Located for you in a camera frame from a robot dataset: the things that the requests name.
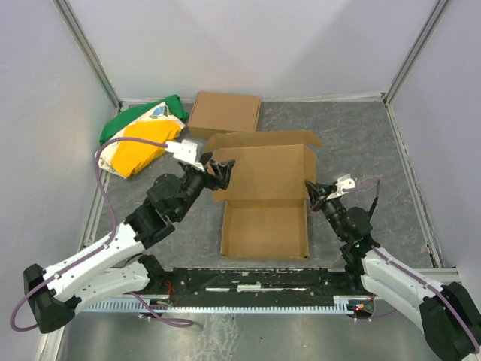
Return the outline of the left aluminium frame post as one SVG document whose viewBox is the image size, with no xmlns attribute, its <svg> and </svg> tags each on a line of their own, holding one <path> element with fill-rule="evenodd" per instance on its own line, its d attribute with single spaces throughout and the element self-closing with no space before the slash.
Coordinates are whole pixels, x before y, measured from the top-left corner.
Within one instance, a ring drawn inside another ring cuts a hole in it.
<svg viewBox="0 0 481 361">
<path fill-rule="evenodd" d="M 71 34 L 73 35 L 77 45 L 80 48 L 84 58 L 88 62 L 93 74 L 104 90 L 105 95 L 109 99 L 110 103 L 114 108 L 119 111 L 122 107 L 122 101 L 116 93 L 106 71 L 104 70 L 101 60 L 96 54 L 94 47 L 91 45 L 89 39 L 87 38 L 80 21 L 78 20 L 70 1 L 66 0 L 53 0 L 61 18 L 64 20 L 65 24 L 69 28 Z"/>
</svg>

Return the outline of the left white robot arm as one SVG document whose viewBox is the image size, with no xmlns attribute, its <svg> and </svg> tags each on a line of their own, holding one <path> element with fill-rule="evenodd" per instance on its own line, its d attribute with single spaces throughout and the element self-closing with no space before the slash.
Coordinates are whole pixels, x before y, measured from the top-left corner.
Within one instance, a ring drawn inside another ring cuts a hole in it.
<svg viewBox="0 0 481 361">
<path fill-rule="evenodd" d="M 205 189 L 227 190 L 235 161 L 219 162 L 204 153 L 194 163 L 179 164 L 182 176 L 158 176 L 141 205 L 105 237 L 57 264 L 34 263 L 24 270 L 23 300 L 34 328 L 54 332 L 90 305 L 163 281 L 163 267 L 144 251 L 174 232 Z"/>
</svg>

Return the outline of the right aluminium frame post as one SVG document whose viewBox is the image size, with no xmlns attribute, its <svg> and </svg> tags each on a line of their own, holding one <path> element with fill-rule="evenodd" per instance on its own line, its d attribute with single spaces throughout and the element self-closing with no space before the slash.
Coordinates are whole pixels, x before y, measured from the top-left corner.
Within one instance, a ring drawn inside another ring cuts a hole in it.
<svg viewBox="0 0 481 361">
<path fill-rule="evenodd" d="M 450 0 L 437 0 L 434 3 L 434 7 L 429 12 L 427 19 L 423 23 L 422 28 L 413 42 L 413 45 L 407 52 L 404 61 L 401 63 L 401 67 L 394 76 L 391 85 L 383 94 L 383 103 L 385 106 L 389 106 L 397 97 L 401 87 L 404 85 L 407 77 L 413 70 L 416 61 L 421 56 L 422 51 L 429 42 L 430 37 L 433 35 L 437 25 L 451 3 L 452 1 Z"/>
</svg>

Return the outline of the aluminium frame post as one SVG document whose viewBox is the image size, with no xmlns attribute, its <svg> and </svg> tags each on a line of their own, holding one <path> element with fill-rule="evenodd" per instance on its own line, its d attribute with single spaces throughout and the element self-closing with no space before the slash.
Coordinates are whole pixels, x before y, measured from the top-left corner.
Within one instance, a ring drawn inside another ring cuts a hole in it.
<svg viewBox="0 0 481 361">
<path fill-rule="evenodd" d="M 122 101 L 116 93 L 106 71 L 104 70 L 101 60 L 96 54 L 94 47 L 91 45 L 89 39 L 87 38 L 80 21 L 78 20 L 70 1 L 66 0 L 53 0 L 61 18 L 64 20 L 65 24 L 69 28 L 71 34 L 73 35 L 77 45 L 80 48 L 84 58 L 88 62 L 93 74 L 104 90 L 105 95 L 109 99 L 110 103 L 114 108 L 119 111 L 122 107 Z"/>
<path fill-rule="evenodd" d="M 397 97 L 401 87 L 404 85 L 407 77 L 413 70 L 416 61 L 421 56 L 422 51 L 429 42 L 430 37 L 433 35 L 437 25 L 451 3 L 452 1 L 450 0 L 437 0 L 434 3 L 434 7 L 429 12 L 427 19 L 423 23 L 422 28 L 413 42 L 413 45 L 407 52 L 404 61 L 401 63 L 401 67 L 394 76 L 391 85 L 383 94 L 383 103 L 385 106 L 389 106 Z"/>
</svg>

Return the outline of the green yellow white cloth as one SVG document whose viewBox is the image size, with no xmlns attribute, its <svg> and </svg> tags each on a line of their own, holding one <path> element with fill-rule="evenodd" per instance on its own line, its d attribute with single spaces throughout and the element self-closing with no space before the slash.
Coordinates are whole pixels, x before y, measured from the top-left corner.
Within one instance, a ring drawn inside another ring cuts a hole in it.
<svg viewBox="0 0 481 361">
<path fill-rule="evenodd" d="M 165 153 L 151 142 L 175 140 L 188 118 L 176 94 L 120 112 L 101 131 L 98 167 L 122 178 L 137 174 Z"/>
</svg>

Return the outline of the cardboard box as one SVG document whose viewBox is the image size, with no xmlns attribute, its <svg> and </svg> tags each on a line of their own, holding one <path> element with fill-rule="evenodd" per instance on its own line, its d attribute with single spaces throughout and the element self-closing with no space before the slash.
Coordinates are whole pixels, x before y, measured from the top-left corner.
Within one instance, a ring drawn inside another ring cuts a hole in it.
<svg viewBox="0 0 481 361">
<path fill-rule="evenodd" d="M 187 124 L 189 134 L 208 139 L 218 133 L 255 132 L 261 98 L 199 92 Z"/>
<path fill-rule="evenodd" d="M 305 260 L 309 256 L 305 181 L 316 179 L 317 135 L 290 132 L 216 134 L 206 143 L 215 160 L 235 162 L 224 202 L 220 253 L 230 259 Z"/>
</svg>

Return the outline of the closed folded cardboard box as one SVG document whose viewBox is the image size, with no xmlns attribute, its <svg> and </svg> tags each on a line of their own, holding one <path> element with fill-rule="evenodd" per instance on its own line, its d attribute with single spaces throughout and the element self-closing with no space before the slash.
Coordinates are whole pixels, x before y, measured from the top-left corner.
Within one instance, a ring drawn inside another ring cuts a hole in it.
<svg viewBox="0 0 481 361">
<path fill-rule="evenodd" d="M 189 134 L 208 139 L 218 133 L 255 132 L 261 98 L 199 92 L 187 124 Z"/>
</svg>

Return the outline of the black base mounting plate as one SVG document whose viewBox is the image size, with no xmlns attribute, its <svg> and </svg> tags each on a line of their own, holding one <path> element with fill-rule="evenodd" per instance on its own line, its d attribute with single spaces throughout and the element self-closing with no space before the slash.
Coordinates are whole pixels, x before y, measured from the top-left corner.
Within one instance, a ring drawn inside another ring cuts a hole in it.
<svg viewBox="0 0 481 361">
<path fill-rule="evenodd" d="M 142 296 L 172 296 L 176 307 L 332 306 L 336 296 L 366 296 L 345 271 L 326 268 L 173 268 Z"/>
</svg>

